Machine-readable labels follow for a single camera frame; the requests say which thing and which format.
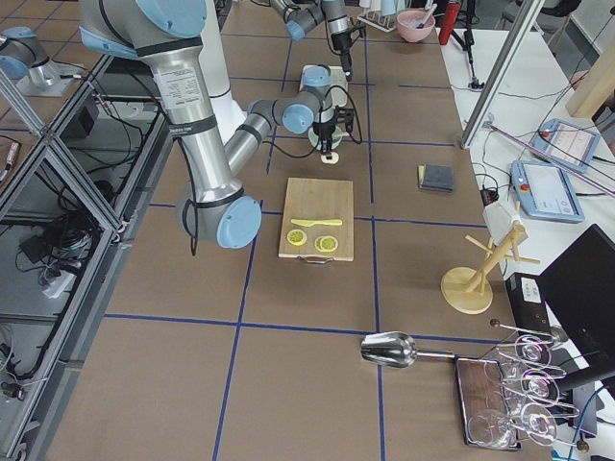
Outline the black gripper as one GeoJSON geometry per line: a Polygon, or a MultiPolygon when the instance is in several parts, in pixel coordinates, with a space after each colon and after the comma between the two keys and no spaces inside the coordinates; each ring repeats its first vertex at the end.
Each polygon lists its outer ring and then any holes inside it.
{"type": "Polygon", "coordinates": [[[323,154],[331,152],[333,147],[332,136],[336,128],[335,124],[333,122],[314,123],[311,128],[316,135],[316,139],[321,139],[321,152],[323,154]]]}
{"type": "Polygon", "coordinates": [[[340,63],[346,80],[352,79],[352,56],[349,54],[353,46],[352,30],[347,29],[331,33],[332,49],[340,55],[340,63]]]}

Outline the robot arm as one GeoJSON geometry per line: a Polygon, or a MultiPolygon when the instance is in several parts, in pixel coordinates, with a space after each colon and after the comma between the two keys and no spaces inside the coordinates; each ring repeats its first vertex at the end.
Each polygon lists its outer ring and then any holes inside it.
{"type": "Polygon", "coordinates": [[[158,87],[172,137],[188,166],[190,184],[177,216],[193,243],[228,249],[258,234],[261,210],[244,192],[237,172],[274,127],[304,133],[330,107],[328,71],[294,97],[255,101],[245,121],[223,140],[199,57],[206,27],[203,1],[83,1],[83,44],[98,53],[147,64],[158,87]]]}
{"type": "Polygon", "coordinates": [[[315,1],[305,8],[294,1],[274,0],[270,6],[283,19],[293,41],[299,41],[321,23],[325,23],[331,37],[332,50],[340,58],[342,70],[348,82],[353,79],[351,48],[353,32],[357,29],[346,12],[343,1],[315,1]]]}

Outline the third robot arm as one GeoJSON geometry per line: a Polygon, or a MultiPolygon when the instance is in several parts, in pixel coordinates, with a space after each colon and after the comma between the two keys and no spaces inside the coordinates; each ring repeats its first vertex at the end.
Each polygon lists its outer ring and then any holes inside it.
{"type": "Polygon", "coordinates": [[[49,61],[49,55],[29,27],[15,26],[1,33],[1,70],[9,79],[19,81],[29,76],[34,86],[49,86],[57,77],[54,70],[49,70],[49,61]]]}

